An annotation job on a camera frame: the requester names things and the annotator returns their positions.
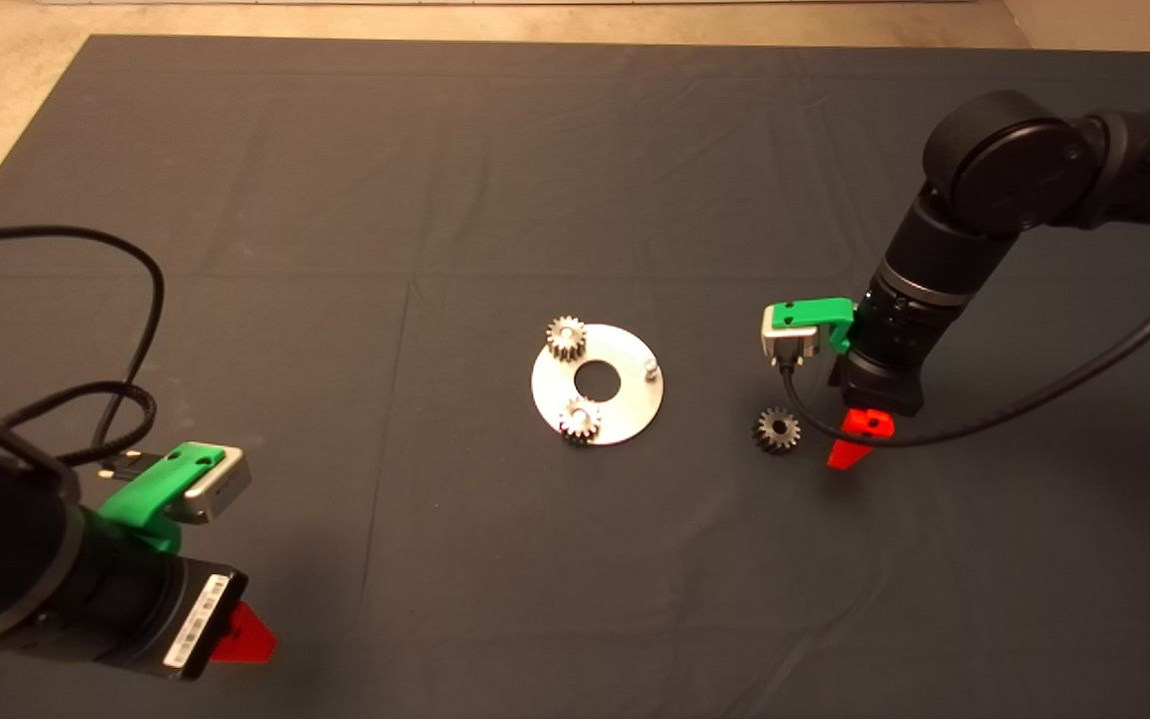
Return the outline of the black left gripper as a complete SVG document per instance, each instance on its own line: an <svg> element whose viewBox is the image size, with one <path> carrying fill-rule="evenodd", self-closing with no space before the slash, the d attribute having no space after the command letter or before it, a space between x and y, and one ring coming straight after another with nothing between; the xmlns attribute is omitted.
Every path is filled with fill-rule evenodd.
<svg viewBox="0 0 1150 719"><path fill-rule="evenodd" d="M250 578L231 565L169 556L164 595L125 651L125 670L197 681L212 663L269 664L278 638L241 601Z"/></svg>

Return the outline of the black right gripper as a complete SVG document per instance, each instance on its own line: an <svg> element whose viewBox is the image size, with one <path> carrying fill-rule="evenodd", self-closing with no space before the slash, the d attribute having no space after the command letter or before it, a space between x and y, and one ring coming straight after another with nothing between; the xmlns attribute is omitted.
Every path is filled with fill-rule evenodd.
<svg viewBox="0 0 1150 719"><path fill-rule="evenodd" d="M923 410L923 364L925 349L877 352L875 359L854 349L836 355L828 382L837 388L841 400L850 407L839 433L862 438L891 438L895 423L889 413L913 416ZM835 438L828 454L828 468L853 468L871 451L871 446L856 441Z"/></svg>

